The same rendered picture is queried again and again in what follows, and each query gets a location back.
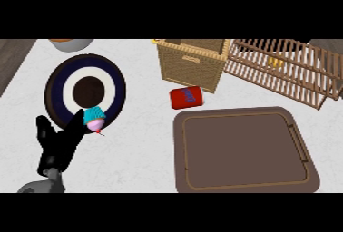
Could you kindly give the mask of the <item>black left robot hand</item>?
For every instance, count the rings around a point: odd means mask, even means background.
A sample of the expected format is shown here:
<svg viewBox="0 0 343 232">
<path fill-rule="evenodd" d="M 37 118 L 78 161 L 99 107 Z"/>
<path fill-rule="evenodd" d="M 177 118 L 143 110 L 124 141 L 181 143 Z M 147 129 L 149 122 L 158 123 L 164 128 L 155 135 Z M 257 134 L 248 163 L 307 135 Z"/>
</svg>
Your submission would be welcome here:
<svg viewBox="0 0 343 232">
<path fill-rule="evenodd" d="M 63 172 L 68 168 L 76 146 L 85 134 L 82 110 L 78 110 L 63 130 L 54 131 L 45 116 L 35 117 L 37 141 L 42 149 L 37 174 L 47 176 L 48 169 Z"/>
</svg>

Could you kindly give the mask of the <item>wooden slatted tiered shelf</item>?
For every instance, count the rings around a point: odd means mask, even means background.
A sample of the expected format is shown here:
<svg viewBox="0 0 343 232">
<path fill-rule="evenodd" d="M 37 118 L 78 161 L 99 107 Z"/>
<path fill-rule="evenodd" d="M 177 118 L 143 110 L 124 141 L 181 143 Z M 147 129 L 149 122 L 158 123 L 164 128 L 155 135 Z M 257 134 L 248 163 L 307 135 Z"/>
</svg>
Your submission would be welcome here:
<svg viewBox="0 0 343 232">
<path fill-rule="evenodd" d="M 294 39 L 235 39 L 223 71 L 315 109 L 343 99 L 343 54 Z"/>
</svg>

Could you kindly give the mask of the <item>yellow lemon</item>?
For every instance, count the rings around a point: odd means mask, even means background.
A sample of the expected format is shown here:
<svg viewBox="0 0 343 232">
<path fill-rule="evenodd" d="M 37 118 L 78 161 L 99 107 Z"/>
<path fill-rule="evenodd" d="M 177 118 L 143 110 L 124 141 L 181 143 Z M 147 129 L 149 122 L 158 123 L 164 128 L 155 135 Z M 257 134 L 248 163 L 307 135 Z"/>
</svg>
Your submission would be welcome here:
<svg viewBox="0 0 343 232">
<path fill-rule="evenodd" d="M 273 58 L 273 57 L 269 57 L 267 58 L 267 65 L 272 67 L 281 67 L 283 65 L 283 61 Z"/>
</svg>

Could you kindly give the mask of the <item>grey bowl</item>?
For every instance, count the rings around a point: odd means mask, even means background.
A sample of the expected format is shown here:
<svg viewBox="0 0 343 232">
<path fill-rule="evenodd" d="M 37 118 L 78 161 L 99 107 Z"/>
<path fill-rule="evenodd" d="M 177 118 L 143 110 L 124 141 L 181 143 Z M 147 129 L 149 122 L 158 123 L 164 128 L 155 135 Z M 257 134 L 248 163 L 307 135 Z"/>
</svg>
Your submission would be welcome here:
<svg viewBox="0 0 343 232">
<path fill-rule="evenodd" d="M 54 46 L 54 48 L 66 53 L 72 53 L 82 50 L 91 42 L 93 39 L 50 39 L 50 43 Z"/>
</svg>

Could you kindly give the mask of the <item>cupcake with teal wrapper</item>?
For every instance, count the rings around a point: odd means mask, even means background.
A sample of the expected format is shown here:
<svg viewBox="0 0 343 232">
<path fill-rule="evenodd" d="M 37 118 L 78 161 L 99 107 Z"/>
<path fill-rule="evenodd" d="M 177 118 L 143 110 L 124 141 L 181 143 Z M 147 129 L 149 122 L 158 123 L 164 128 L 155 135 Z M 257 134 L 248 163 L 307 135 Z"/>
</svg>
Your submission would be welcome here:
<svg viewBox="0 0 343 232">
<path fill-rule="evenodd" d="M 88 108 L 84 111 L 82 124 L 87 126 L 87 129 L 96 133 L 100 133 L 100 130 L 105 125 L 106 115 L 99 106 Z"/>
</svg>

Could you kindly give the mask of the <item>red can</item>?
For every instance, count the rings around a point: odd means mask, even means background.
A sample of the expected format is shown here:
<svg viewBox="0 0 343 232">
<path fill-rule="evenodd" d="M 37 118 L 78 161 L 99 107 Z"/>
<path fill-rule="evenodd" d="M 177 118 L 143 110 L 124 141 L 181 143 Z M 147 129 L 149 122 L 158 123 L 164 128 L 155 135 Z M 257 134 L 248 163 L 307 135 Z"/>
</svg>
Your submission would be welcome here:
<svg viewBox="0 0 343 232">
<path fill-rule="evenodd" d="M 204 104 L 202 89 L 198 86 L 173 89 L 170 101 L 174 110 L 201 106 Z"/>
</svg>

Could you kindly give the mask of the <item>dark blue and white plate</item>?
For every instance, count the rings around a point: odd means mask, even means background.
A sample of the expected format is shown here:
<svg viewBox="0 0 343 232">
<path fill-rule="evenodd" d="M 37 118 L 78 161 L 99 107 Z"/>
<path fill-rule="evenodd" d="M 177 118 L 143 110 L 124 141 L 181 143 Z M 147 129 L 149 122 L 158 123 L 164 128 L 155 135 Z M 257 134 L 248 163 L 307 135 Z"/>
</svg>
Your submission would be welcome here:
<svg viewBox="0 0 343 232">
<path fill-rule="evenodd" d="M 65 128 L 76 111 L 99 107 L 103 128 L 116 119 L 125 100 L 125 82 L 115 63 L 97 54 L 79 54 L 54 68 L 45 85 L 44 104 L 51 121 Z"/>
</svg>

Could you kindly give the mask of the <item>brown tray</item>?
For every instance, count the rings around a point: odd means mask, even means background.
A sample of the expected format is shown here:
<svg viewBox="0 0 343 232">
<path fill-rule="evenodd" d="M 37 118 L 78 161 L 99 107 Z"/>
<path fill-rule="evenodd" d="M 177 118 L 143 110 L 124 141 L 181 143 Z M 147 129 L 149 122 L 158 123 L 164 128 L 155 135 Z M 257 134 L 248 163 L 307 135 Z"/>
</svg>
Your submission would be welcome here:
<svg viewBox="0 0 343 232">
<path fill-rule="evenodd" d="M 178 113 L 174 170 L 181 193 L 307 193 L 320 185 L 292 115 L 281 107 Z"/>
</svg>

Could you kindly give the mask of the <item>wicker basket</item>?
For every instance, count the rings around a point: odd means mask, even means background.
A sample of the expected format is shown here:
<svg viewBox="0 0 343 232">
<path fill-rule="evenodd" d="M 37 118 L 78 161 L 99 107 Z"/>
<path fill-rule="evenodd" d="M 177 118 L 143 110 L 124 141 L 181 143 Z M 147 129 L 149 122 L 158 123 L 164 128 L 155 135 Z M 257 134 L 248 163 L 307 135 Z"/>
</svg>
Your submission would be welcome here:
<svg viewBox="0 0 343 232">
<path fill-rule="evenodd" d="M 165 81 L 199 86 L 212 93 L 227 60 L 229 39 L 156 39 L 161 75 Z"/>
</svg>

